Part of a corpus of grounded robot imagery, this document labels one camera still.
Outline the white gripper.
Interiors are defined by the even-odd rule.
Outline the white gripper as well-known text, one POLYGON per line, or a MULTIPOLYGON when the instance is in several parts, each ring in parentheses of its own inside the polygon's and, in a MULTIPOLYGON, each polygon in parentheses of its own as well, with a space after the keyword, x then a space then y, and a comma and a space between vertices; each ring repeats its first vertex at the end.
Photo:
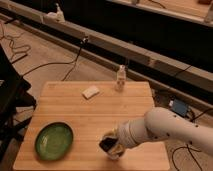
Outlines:
POLYGON ((105 139, 107 137, 117 139, 117 143, 113 152, 111 154, 106 153, 112 160, 119 159, 121 156, 124 155, 125 151, 128 148, 134 147, 134 140, 130 135, 129 122, 119 124, 117 128, 105 133, 102 139, 105 139))

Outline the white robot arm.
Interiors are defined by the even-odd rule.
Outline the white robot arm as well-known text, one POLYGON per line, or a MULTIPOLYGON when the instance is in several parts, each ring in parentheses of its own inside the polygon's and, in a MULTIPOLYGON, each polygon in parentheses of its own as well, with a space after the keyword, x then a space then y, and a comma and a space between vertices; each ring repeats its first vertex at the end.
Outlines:
POLYGON ((111 159, 116 160, 127 149, 167 139, 190 143, 213 156, 213 128, 187 121, 162 107, 152 108, 140 118, 120 123, 103 135, 99 146, 111 159))

